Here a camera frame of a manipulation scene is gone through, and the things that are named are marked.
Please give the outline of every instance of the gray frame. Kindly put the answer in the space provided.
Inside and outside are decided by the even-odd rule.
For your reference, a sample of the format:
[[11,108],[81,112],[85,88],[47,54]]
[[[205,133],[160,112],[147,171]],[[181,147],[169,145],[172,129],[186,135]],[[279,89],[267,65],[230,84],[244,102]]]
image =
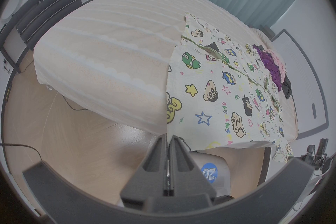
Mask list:
[[317,85],[318,85],[318,88],[320,89],[320,93],[321,93],[321,97],[322,97],[322,102],[323,102],[323,107],[324,107],[324,113],[325,113],[325,123],[323,123],[322,125],[314,128],[314,129],[310,129],[306,132],[303,132],[303,133],[299,133],[298,136],[297,136],[297,140],[298,139],[301,139],[301,138],[305,138],[305,137],[308,137],[308,136],[311,136],[311,135],[314,135],[314,134],[317,134],[325,129],[327,129],[329,127],[329,118],[328,118],[328,110],[327,110],[327,102],[326,102],[326,99],[324,97],[324,93],[323,93],[323,89],[322,89],[322,85],[321,85],[321,82],[319,80],[319,77],[318,75],[316,74],[315,72],[315,69],[311,63],[311,61],[309,60],[308,56],[305,54],[305,52],[303,51],[303,49],[300,47],[300,45],[296,42],[296,40],[290,35],[290,33],[287,32],[286,29],[282,29],[280,31],[280,33],[278,33],[275,37],[273,37],[271,39],[271,42],[273,42],[275,39],[277,39],[283,32],[285,32],[289,38],[294,42],[294,44],[298,47],[298,49],[300,50],[300,52],[302,53],[302,55],[304,56],[304,58],[306,59],[309,67],[311,68],[313,74],[314,74],[314,77],[316,79],[316,82],[317,82]]

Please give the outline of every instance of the light wood flooring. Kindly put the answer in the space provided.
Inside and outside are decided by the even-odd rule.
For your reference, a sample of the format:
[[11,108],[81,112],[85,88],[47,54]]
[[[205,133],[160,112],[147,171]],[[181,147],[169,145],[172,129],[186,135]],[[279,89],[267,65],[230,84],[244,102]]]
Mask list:
[[[29,51],[20,69],[33,60]],[[78,104],[68,100],[73,108]],[[5,108],[4,142],[35,147],[42,159],[66,180],[101,200],[116,204],[120,190],[144,158],[156,136],[108,120],[91,111],[73,111],[61,94],[38,83],[34,63],[17,74]],[[22,172],[39,162],[29,148],[6,147],[7,162],[18,186],[31,204],[43,210],[28,189]],[[264,149],[214,148],[230,168],[231,195],[255,189]]]

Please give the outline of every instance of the purple cloth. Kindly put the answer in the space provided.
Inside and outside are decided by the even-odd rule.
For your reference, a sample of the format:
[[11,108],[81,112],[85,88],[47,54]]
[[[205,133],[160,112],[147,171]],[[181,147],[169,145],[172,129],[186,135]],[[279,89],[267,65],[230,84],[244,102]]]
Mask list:
[[277,66],[272,59],[272,55],[267,52],[261,51],[256,45],[253,45],[253,48],[255,48],[258,51],[258,54],[260,56],[260,59],[264,63],[264,66],[272,74],[273,82],[278,87],[278,90],[281,91],[281,74],[279,66]]

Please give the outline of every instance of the pink cloth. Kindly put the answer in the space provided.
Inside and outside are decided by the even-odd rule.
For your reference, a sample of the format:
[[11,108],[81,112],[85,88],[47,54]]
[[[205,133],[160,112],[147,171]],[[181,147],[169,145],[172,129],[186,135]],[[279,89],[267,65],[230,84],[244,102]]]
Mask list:
[[281,83],[283,83],[284,80],[285,80],[285,74],[286,74],[286,65],[285,65],[284,60],[279,55],[279,53],[275,50],[266,49],[266,50],[263,50],[263,51],[271,54],[274,63],[277,66],[279,66],[279,71],[280,71],[280,74],[281,74]]

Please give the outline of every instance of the pile of clothes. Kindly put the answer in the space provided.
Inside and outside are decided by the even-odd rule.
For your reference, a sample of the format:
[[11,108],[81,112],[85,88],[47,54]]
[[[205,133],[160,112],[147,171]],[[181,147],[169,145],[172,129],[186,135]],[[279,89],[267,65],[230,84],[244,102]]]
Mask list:
[[271,72],[272,80],[278,87],[279,92],[281,89],[288,99],[292,94],[292,84],[286,75],[286,65],[282,57],[274,50],[264,49],[263,46],[253,45],[258,51],[260,59],[265,67]]

